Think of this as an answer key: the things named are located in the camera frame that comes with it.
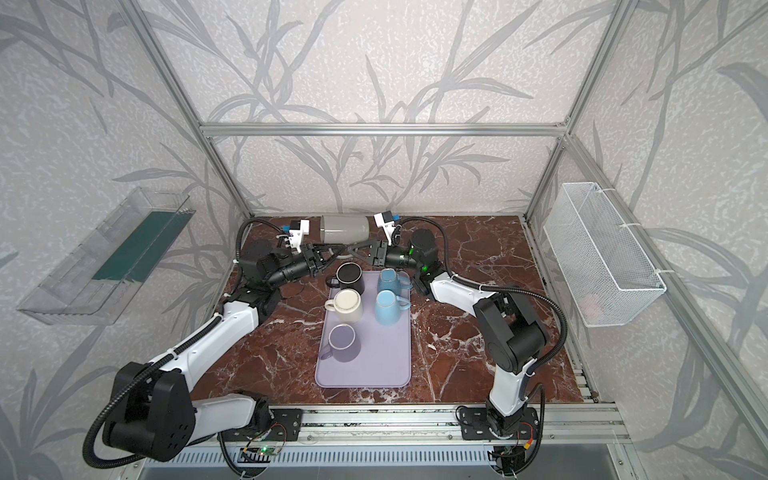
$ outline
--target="mesh basket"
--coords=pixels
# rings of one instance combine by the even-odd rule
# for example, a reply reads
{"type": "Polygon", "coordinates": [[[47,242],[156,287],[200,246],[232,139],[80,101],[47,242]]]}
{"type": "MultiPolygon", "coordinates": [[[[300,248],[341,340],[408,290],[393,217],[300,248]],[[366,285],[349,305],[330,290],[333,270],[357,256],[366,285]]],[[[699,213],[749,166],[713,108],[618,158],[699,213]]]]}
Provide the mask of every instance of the mesh basket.
{"type": "Polygon", "coordinates": [[[544,231],[586,326],[626,325],[667,291],[596,183],[562,184],[544,231]]]}

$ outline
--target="blue mug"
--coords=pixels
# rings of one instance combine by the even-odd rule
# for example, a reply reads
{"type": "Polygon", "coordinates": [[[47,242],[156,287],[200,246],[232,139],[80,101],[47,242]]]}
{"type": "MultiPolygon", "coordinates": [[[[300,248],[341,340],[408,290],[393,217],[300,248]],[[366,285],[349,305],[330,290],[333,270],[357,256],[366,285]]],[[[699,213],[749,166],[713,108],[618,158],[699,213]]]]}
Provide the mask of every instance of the blue mug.
{"type": "Polygon", "coordinates": [[[391,290],[395,295],[402,295],[402,289],[411,289],[411,279],[403,278],[394,269],[385,268],[379,273],[379,283],[376,291],[391,290]]]}
{"type": "Polygon", "coordinates": [[[410,308],[411,303],[391,290],[382,290],[376,295],[373,312],[376,321],[382,325],[394,325],[400,320],[400,313],[410,308]]]}

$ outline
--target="wall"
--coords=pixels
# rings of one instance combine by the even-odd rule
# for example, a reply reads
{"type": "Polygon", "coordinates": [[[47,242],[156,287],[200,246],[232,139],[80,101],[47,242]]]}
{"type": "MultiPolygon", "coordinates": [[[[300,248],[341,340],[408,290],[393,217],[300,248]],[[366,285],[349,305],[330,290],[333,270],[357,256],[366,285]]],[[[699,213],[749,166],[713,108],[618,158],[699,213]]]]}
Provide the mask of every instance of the wall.
{"type": "MultiPolygon", "coordinates": [[[[257,3],[141,0],[206,122],[563,121],[614,7],[257,3]]],[[[218,145],[256,211],[515,213],[525,211],[554,144],[322,140],[235,137],[218,145]]]]}
{"type": "MultiPolygon", "coordinates": [[[[766,392],[768,3],[649,5],[576,134],[766,392]]],[[[768,478],[665,300],[627,326],[581,323],[541,227],[557,186],[583,180],[566,156],[531,221],[601,399],[619,404],[651,478],[768,478]]]]}
{"type": "MultiPolygon", "coordinates": [[[[204,319],[239,218],[111,2],[0,6],[0,477],[106,478],[81,458],[117,368],[204,319]],[[15,307],[136,186],[197,212],[112,326],[15,307]]],[[[104,456],[116,458],[117,452],[104,456]]]]}

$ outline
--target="gray floor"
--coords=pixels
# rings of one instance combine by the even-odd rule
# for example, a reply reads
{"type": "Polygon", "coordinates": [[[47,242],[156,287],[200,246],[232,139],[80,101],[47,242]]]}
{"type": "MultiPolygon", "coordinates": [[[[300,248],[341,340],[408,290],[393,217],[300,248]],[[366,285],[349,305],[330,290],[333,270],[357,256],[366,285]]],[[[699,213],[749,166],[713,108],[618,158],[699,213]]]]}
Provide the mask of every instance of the gray floor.
{"type": "MultiPolygon", "coordinates": [[[[234,480],[228,468],[147,468],[141,480],[234,480]]],[[[490,467],[349,467],[268,468],[259,480],[496,480],[490,467]]],[[[568,478],[568,480],[617,480],[605,445],[542,445],[538,457],[521,480],[568,478]]]]}

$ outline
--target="red marble tabletop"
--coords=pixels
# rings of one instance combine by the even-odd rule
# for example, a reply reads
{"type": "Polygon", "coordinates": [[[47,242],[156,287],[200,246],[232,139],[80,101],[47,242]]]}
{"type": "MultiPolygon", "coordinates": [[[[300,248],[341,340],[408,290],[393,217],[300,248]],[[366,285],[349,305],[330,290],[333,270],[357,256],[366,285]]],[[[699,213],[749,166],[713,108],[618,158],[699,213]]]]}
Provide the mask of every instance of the red marble tabletop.
{"type": "MultiPolygon", "coordinates": [[[[541,277],[517,217],[435,217],[447,230],[451,268],[466,278],[499,285],[515,283],[543,293],[541,277]]],[[[279,226],[290,218],[273,219],[279,226]]],[[[371,232],[377,229],[371,220],[371,232]]],[[[410,231],[435,232],[442,259],[442,238],[428,223],[412,222],[403,229],[402,243],[410,231]]],[[[264,226],[251,230],[245,243],[260,237],[274,238],[264,226]]],[[[319,219],[310,219],[310,237],[319,242],[319,219]]],[[[273,404],[287,403],[481,403],[493,386],[494,364],[475,318],[458,308],[427,301],[412,293],[411,382],[401,389],[324,389],[315,383],[315,365],[323,331],[329,289],[325,285],[334,266],[316,279],[283,287],[285,299],[269,321],[246,335],[206,372],[192,392],[193,399],[226,395],[237,390],[258,392],[273,404]]],[[[558,338],[554,317],[544,305],[534,306],[558,338]]],[[[548,402],[581,402],[571,364],[565,351],[536,372],[529,388],[543,382],[548,402]]]]}

